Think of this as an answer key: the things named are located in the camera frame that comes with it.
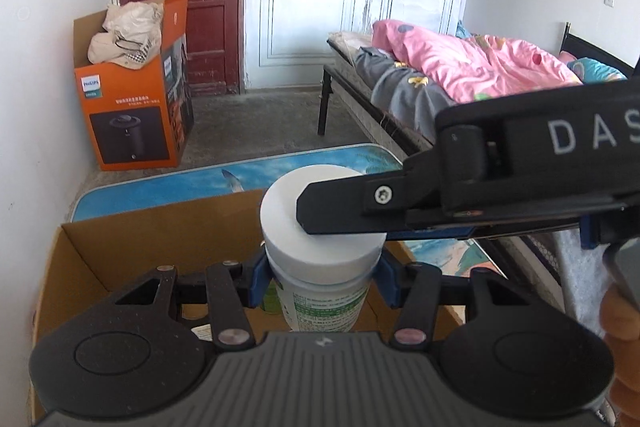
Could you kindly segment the person's right hand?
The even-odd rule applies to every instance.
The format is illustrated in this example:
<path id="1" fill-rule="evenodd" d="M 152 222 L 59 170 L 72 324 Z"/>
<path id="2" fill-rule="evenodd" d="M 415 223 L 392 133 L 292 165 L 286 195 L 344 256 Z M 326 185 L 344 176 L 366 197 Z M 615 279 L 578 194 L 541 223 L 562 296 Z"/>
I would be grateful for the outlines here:
<path id="1" fill-rule="evenodd" d="M 615 285 L 603 296 L 600 324 L 614 359 L 611 402 L 618 410 L 618 425 L 638 426 L 640 421 L 639 312 Z"/>

